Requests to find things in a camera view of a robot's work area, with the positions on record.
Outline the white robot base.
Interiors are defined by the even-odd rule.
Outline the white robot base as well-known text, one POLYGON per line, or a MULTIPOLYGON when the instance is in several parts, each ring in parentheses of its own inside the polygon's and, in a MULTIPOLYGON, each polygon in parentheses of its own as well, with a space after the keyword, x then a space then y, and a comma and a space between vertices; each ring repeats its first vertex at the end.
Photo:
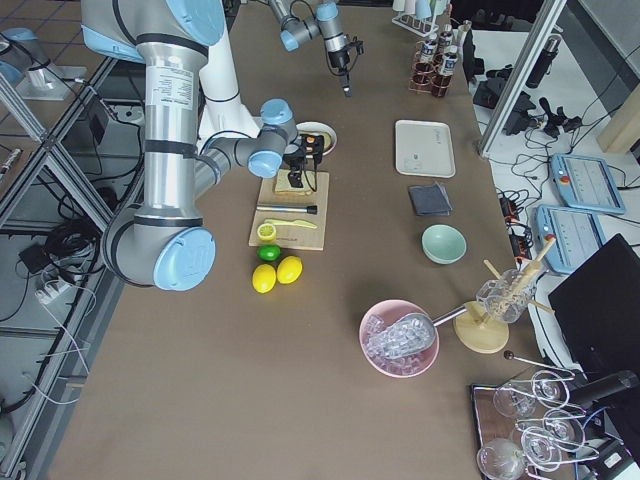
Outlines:
POLYGON ((221 38, 208 49, 208 63, 200 70, 199 79, 205 106, 198 127, 198 149, 212 136, 217 141, 255 138, 259 125, 241 99, 226 22, 221 38))

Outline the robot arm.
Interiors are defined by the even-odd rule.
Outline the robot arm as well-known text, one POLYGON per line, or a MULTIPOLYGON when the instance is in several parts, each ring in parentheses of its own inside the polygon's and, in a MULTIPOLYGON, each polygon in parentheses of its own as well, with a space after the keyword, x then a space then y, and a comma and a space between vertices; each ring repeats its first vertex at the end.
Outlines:
POLYGON ((321 38, 324 44, 325 60, 330 73, 340 83, 344 95, 352 96, 350 72, 357 59, 364 54, 363 41, 345 33, 335 1, 325 1, 312 7, 302 1, 310 11, 307 18, 294 14, 297 1, 267 1, 280 27, 280 39, 288 52, 299 49, 304 44, 321 38))
POLYGON ((185 291, 208 275, 213 235, 195 205, 196 164, 215 185, 235 165, 274 177, 300 135, 283 99, 266 101, 256 125, 232 89, 213 99, 228 136, 197 144, 199 94, 234 80, 224 8, 219 1, 84 1, 88 48, 145 66, 144 197, 122 208, 102 237, 106 266, 126 282, 185 291))

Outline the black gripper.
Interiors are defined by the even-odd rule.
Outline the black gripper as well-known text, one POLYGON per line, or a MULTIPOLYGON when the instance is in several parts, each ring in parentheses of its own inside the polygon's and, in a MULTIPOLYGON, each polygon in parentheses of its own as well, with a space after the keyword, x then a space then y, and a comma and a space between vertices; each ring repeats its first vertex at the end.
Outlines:
POLYGON ((346 44, 337 50, 328 52, 328 60, 331 69, 341 77, 341 88, 346 97, 352 96, 349 73, 357 63, 360 55, 364 54, 364 42, 356 36, 352 39, 346 37, 346 44))
MULTIPOLYGON (((286 153, 284 155, 284 162, 289 166, 289 173, 287 174, 287 178, 289 184, 292 188, 301 188, 302 187, 302 172, 305 170, 306 163, 311 158, 306 158, 301 151, 300 148, 300 133, 298 135, 298 139, 294 142, 294 150, 291 153, 286 153)), ((318 165, 322 162, 313 161, 313 169, 317 170, 318 165)))

